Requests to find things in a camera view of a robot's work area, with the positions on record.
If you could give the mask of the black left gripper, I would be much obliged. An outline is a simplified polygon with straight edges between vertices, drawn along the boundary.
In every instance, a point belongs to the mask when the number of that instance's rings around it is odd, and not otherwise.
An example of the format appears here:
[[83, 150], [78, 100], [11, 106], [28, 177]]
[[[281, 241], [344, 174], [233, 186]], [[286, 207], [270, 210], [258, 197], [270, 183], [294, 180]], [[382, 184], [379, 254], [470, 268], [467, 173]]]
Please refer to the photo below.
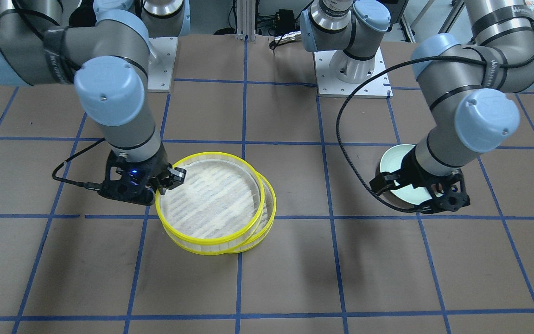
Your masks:
[[457, 212], [470, 205], [470, 197], [466, 192], [464, 173], [461, 169], [449, 172], [445, 176], [428, 173], [417, 162], [415, 154], [401, 156], [400, 165], [394, 171], [380, 171], [370, 182], [371, 190], [380, 195], [388, 191], [413, 188], [424, 188], [430, 198], [425, 199], [411, 209], [411, 212], [424, 214], [445, 211]]

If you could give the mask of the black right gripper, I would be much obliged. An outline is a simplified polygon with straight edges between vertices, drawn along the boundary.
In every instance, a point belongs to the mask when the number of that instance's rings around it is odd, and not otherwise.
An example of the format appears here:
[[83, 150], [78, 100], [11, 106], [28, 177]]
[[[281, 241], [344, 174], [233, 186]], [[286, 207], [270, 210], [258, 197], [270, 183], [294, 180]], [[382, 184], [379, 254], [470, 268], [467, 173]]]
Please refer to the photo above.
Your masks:
[[163, 146], [151, 158], [138, 162], [127, 161], [111, 151], [99, 195], [116, 201], [151, 206], [156, 192], [165, 195], [167, 190], [182, 185], [186, 173], [186, 169], [172, 167]]

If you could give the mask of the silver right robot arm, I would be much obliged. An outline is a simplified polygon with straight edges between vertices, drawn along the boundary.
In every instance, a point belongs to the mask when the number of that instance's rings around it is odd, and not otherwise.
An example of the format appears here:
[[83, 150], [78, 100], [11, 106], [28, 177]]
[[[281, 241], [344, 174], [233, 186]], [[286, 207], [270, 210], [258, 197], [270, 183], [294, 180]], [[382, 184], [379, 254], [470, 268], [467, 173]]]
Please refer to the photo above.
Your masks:
[[110, 152], [100, 183], [57, 175], [98, 195], [150, 206], [155, 195], [184, 183], [186, 171], [168, 160], [147, 99], [150, 27], [167, 19], [169, 36], [188, 34], [186, 0], [165, 15], [144, 1], [95, 0], [93, 26], [62, 26], [59, 0], [0, 1], [0, 85], [72, 84], [87, 116], [95, 121]]

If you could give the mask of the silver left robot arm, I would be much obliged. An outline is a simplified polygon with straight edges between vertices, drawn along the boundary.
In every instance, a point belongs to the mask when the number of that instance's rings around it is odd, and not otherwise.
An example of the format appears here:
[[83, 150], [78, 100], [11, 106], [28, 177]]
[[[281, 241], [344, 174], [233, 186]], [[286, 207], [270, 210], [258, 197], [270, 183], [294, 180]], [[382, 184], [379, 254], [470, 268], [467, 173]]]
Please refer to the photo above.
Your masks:
[[370, 82], [411, 66], [436, 126], [399, 161], [364, 187], [381, 194], [424, 188], [428, 199], [396, 211], [455, 212], [470, 204], [462, 167], [494, 150], [518, 128], [520, 115], [508, 93], [534, 89], [534, 17], [523, 0], [466, 0], [474, 44], [447, 32], [421, 42], [411, 59], [374, 73], [375, 55], [390, 26], [376, 0], [314, 0], [299, 15], [306, 51], [334, 51], [335, 77], [354, 84], [337, 115]]

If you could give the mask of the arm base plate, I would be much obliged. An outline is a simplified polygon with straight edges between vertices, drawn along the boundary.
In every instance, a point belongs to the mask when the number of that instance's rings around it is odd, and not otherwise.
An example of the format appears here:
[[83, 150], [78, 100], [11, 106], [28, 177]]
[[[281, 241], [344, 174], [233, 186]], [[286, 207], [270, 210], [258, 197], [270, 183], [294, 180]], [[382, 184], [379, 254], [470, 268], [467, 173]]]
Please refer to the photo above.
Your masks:
[[[386, 70], [380, 48], [367, 61], [349, 58], [342, 50], [316, 51], [313, 57], [320, 97], [347, 97], [358, 85]], [[393, 95], [388, 75], [383, 75], [367, 83], [354, 97], [385, 99]]]
[[178, 38], [149, 38], [148, 90], [169, 93], [172, 88]]

